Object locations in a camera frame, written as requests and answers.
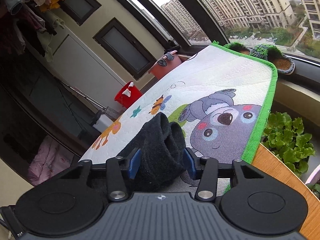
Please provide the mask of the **black knit garment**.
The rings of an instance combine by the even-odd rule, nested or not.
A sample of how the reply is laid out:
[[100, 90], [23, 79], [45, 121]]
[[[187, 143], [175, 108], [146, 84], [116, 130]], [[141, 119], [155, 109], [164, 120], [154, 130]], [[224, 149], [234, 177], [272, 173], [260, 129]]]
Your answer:
[[134, 148], [141, 150], [135, 179], [126, 183], [130, 191], [159, 192], [185, 171], [185, 139], [180, 125], [157, 113], [118, 154], [127, 157]]

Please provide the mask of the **hanging clothes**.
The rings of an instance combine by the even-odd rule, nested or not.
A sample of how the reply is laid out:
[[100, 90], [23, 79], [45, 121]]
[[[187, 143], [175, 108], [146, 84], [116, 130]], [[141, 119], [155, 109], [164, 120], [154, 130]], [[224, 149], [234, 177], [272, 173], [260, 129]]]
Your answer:
[[53, 13], [65, 0], [1, 0], [1, 54], [21, 55], [26, 44], [47, 62], [53, 61], [50, 47], [64, 21]]

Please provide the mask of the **white mop bucket bin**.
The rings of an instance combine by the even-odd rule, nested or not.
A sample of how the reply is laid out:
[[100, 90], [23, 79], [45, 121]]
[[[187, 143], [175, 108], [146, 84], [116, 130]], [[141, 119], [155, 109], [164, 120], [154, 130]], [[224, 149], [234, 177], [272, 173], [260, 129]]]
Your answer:
[[110, 127], [113, 124], [113, 121], [104, 114], [101, 110], [99, 110], [94, 118], [92, 119], [90, 125], [98, 130], [99, 132], [103, 132], [108, 127]]

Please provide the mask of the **pink bedding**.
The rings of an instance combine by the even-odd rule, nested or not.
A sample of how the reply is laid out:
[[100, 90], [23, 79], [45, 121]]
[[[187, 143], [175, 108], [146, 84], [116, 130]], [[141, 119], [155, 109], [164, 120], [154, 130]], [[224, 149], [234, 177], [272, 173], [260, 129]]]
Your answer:
[[28, 167], [27, 179], [37, 186], [69, 168], [74, 154], [51, 136], [46, 136]]

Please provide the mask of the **red plastic bucket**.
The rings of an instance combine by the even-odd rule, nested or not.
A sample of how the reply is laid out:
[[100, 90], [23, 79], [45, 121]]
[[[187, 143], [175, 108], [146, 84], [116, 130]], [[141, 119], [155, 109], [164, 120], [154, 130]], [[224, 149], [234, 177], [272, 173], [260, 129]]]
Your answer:
[[114, 97], [114, 101], [122, 107], [129, 108], [142, 96], [141, 91], [135, 86], [133, 81], [128, 82]]

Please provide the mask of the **cartoon play mat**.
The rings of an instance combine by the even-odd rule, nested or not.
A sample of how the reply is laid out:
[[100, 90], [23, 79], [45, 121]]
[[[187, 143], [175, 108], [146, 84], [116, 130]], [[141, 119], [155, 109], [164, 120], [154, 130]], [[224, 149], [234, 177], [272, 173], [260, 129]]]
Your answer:
[[84, 154], [95, 164], [119, 153], [156, 114], [180, 125], [194, 153], [251, 163], [272, 106], [276, 67], [211, 44], [161, 78]]

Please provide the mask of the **white rag on bucket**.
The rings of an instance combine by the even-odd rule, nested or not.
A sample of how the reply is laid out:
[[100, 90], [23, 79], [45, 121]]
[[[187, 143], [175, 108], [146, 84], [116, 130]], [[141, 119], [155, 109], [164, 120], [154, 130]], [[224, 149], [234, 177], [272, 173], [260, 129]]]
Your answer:
[[124, 90], [123, 92], [121, 93], [122, 95], [125, 95], [127, 96], [128, 98], [131, 97], [131, 88], [134, 86], [134, 83], [131, 81], [131, 82], [128, 82], [125, 86], [124, 86]]

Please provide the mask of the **green potted plant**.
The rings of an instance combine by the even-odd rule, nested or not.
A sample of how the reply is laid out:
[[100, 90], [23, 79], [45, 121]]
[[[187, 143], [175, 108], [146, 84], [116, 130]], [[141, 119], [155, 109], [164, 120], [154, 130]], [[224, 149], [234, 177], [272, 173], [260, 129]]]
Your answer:
[[276, 112], [268, 116], [261, 143], [300, 178], [308, 171], [309, 157], [315, 155], [311, 139], [301, 117]]

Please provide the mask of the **pink plastic bucket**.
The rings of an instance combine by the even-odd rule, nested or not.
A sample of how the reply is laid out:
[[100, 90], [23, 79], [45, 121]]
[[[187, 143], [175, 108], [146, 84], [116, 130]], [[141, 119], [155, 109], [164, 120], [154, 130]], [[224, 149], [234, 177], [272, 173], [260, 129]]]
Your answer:
[[157, 61], [156, 61], [156, 63], [148, 71], [148, 73], [152, 74], [157, 80], [160, 80], [161, 78], [166, 76], [169, 72], [171, 72], [173, 69], [175, 69], [182, 63], [176, 50], [173, 50], [170, 52], [175, 57], [173, 61], [169, 61], [166, 67], [161, 67], [159, 64], [157, 64]]

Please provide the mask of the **grey rag on pink bucket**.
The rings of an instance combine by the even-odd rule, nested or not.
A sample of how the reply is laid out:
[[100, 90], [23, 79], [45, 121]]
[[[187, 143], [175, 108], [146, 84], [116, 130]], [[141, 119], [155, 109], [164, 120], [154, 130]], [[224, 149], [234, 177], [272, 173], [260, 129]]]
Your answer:
[[166, 67], [168, 65], [169, 61], [174, 60], [174, 55], [171, 54], [171, 52], [167, 52], [163, 57], [161, 57], [158, 61], [157, 64], [159, 64], [161, 67]]

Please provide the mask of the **dark framed small window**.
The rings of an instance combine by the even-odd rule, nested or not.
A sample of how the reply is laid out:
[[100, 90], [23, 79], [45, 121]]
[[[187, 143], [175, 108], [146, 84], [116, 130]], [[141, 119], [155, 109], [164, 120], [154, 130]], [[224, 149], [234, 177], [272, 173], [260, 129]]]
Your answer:
[[156, 62], [155, 57], [115, 17], [93, 39], [135, 80], [139, 80]]

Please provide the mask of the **far green knitted slipper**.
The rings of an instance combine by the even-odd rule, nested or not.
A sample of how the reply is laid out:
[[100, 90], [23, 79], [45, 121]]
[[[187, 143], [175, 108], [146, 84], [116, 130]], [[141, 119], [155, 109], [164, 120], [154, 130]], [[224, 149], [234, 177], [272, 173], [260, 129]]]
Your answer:
[[239, 42], [231, 42], [224, 45], [225, 48], [230, 49], [232, 51], [236, 51], [245, 55], [249, 55], [251, 53], [251, 49], [247, 48], [243, 44]]

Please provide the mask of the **green knitted slipper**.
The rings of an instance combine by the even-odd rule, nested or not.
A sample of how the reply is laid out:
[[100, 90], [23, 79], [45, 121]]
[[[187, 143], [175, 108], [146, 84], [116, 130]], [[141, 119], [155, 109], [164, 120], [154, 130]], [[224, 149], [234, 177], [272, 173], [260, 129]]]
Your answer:
[[225, 48], [230, 49], [232, 51], [236, 51], [245, 55], [249, 55], [251, 53], [251, 49], [247, 48], [243, 44], [239, 42], [231, 42], [224, 45]]
[[276, 46], [269, 44], [256, 45], [250, 51], [250, 56], [266, 60], [274, 64], [280, 74], [291, 75], [296, 68], [293, 59], [283, 54]]

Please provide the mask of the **near green knitted slipper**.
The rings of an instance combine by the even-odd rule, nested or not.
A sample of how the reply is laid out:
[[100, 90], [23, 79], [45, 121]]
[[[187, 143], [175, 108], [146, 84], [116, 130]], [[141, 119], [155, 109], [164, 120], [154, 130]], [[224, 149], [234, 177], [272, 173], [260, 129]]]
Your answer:
[[283, 54], [276, 46], [269, 44], [256, 45], [250, 51], [250, 56], [266, 60], [274, 64], [280, 74], [291, 75], [296, 68], [293, 59]]

